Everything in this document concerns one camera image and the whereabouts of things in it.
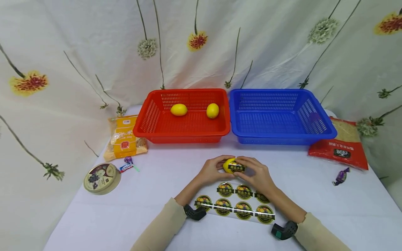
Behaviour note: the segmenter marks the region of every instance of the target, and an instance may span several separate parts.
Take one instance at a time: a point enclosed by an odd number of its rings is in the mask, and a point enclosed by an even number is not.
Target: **red basket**
[[[207,117],[209,104],[219,106],[215,119]],[[184,104],[188,112],[174,116],[170,108]],[[223,89],[156,90],[148,94],[133,133],[152,143],[215,143],[230,131],[230,111]]]

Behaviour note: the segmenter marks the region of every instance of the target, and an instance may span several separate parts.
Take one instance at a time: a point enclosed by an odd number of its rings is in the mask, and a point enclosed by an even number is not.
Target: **black wrist device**
[[[196,210],[193,210],[193,208],[188,204],[184,206],[184,213],[187,217],[193,220],[201,220],[205,215],[207,215],[205,208],[199,207]]]
[[[297,232],[297,224],[293,221],[288,221],[284,227],[274,224],[271,233],[279,240],[286,240],[294,236]]]

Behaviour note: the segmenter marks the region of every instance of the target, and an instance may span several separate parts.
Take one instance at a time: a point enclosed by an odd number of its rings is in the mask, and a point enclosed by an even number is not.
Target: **rice bag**
[[[330,117],[338,131],[334,139],[323,139],[310,146],[308,155],[338,161],[368,170],[366,155],[361,144],[356,123]]]
[[[148,152],[145,138],[137,138],[133,128],[138,115],[110,118],[111,139],[103,155],[105,161]]]

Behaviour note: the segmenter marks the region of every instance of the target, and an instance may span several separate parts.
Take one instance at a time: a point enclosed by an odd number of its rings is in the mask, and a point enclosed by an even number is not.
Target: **yellow lemon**
[[[175,104],[170,108],[170,112],[175,116],[184,116],[187,113],[187,107],[183,104]]]
[[[231,169],[229,169],[229,165],[231,165],[231,164],[240,165],[240,164],[238,164],[238,163],[235,161],[234,158],[233,158],[233,159],[228,159],[228,160],[224,163],[224,165],[223,165],[225,172],[227,172],[227,173],[234,173]]]
[[[207,116],[208,118],[216,118],[219,114],[219,106],[215,103],[209,104],[207,107]]]

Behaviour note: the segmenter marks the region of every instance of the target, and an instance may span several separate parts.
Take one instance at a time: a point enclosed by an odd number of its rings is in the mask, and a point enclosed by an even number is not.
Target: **plastic basket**
[[[207,117],[209,104],[219,106],[215,119]],[[184,104],[188,112],[174,116],[170,108]],[[136,137],[152,143],[215,143],[230,132],[227,93],[223,89],[156,90],[148,94],[133,129]]]
[[[304,89],[232,90],[230,118],[241,144],[311,145],[337,135],[318,100]]]

